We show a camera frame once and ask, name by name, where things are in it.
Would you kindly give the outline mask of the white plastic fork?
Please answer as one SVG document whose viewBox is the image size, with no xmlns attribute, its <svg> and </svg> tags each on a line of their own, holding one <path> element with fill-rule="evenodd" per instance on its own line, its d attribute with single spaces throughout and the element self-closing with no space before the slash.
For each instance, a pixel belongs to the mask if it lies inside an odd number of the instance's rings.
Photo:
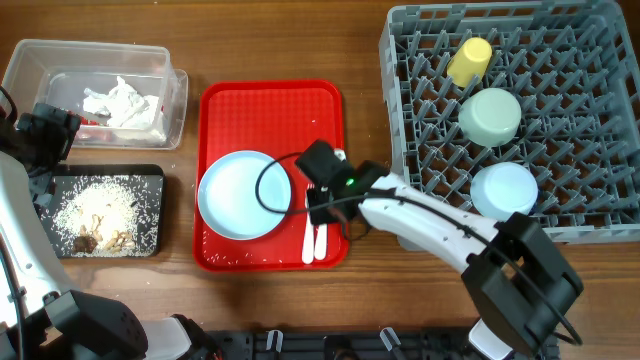
<svg viewBox="0 0 640 360">
<path fill-rule="evenodd" d="M 301 260 L 305 265 L 311 264 L 314 260 L 314 226 L 309 212 L 306 213 Z"/>
</svg>

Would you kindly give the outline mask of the red snack wrapper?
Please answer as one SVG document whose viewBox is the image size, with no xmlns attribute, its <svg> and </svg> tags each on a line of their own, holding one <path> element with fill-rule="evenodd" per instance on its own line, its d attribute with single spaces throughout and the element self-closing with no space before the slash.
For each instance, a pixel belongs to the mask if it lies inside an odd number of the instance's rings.
<svg viewBox="0 0 640 360">
<path fill-rule="evenodd" d="M 98 121 L 93 121 L 93 120 L 88 120 L 84 117 L 82 117 L 81 119 L 81 124 L 82 125 L 87 125 L 87 126 L 102 126 L 102 124 Z"/>
</svg>

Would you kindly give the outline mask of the white napkin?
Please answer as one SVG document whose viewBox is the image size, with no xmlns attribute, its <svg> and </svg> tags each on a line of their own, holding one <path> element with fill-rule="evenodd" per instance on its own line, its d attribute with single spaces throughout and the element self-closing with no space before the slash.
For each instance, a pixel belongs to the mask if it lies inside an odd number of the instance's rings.
<svg viewBox="0 0 640 360">
<path fill-rule="evenodd" d="M 160 111 L 157 119 L 159 97 L 141 95 L 121 76 L 107 93 L 84 89 L 83 111 L 105 118 L 104 125 L 117 130 L 116 135 L 126 140 L 162 143 L 167 140 L 165 116 Z"/>
</svg>

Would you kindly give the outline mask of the light blue dinner plate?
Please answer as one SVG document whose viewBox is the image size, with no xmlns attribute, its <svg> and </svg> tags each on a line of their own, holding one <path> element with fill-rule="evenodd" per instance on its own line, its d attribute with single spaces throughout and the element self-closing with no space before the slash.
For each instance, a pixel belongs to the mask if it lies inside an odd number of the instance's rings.
<svg viewBox="0 0 640 360">
<path fill-rule="evenodd" d="M 197 194 L 199 213 L 215 233 L 236 241 L 274 230 L 292 200 L 284 168 L 257 151 L 229 153 L 203 175 Z"/>
</svg>

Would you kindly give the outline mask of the light blue bowl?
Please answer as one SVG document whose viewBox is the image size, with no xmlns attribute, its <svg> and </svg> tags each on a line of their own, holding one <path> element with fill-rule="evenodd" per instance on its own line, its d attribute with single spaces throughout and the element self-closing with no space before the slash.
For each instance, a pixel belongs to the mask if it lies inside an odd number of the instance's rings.
<svg viewBox="0 0 640 360">
<path fill-rule="evenodd" d="M 472 179 L 471 201 L 483 216 L 499 221 L 513 213 L 528 215 L 537 197 L 538 185 L 524 166 L 503 162 L 480 170 Z"/>
</svg>

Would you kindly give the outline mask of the green small plate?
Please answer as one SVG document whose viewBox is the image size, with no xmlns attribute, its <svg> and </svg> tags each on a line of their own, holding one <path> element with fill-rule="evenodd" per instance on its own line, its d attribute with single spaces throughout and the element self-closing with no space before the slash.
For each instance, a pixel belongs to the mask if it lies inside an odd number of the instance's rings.
<svg viewBox="0 0 640 360">
<path fill-rule="evenodd" d="M 488 88 L 461 105 L 458 124 L 471 142 L 492 148 L 515 137 L 521 116 L 521 106 L 514 95 L 500 88 Z"/>
</svg>

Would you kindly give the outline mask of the yellow plastic cup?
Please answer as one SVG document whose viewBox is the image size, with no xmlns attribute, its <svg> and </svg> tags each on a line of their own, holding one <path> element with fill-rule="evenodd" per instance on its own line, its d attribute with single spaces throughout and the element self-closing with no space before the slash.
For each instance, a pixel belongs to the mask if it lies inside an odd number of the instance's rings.
<svg viewBox="0 0 640 360">
<path fill-rule="evenodd" d="M 493 50 L 491 44 L 482 38 L 466 40 L 447 66 L 447 76 L 459 87 L 467 87 L 475 75 L 483 77 Z"/>
</svg>

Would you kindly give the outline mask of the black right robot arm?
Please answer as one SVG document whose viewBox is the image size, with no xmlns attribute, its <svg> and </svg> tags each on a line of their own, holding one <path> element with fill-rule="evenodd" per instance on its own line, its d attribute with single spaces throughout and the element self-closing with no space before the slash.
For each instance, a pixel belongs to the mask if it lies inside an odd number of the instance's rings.
<svg viewBox="0 0 640 360">
<path fill-rule="evenodd" d="M 550 337 L 582 345 L 566 313 L 584 286 L 537 221 L 520 213 L 497 221 L 459 210 L 375 162 L 353 168 L 329 156 L 300 157 L 295 164 L 324 194 L 312 213 L 339 222 L 361 216 L 460 274 L 479 314 L 468 341 L 484 357 L 534 356 Z"/>
</svg>

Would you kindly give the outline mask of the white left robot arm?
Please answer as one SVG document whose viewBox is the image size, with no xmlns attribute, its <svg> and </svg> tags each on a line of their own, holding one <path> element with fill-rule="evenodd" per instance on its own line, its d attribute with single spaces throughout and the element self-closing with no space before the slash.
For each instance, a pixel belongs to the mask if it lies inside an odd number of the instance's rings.
<svg viewBox="0 0 640 360">
<path fill-rule="evenodd" d="M 81 118 L 38 103 L 1 121 L 1 356 L 4 359 L 188 359 L 188 319 L 140 321 L 123 303 L 76 288 L 34 203 L 50 190 Z"/>
</svg>

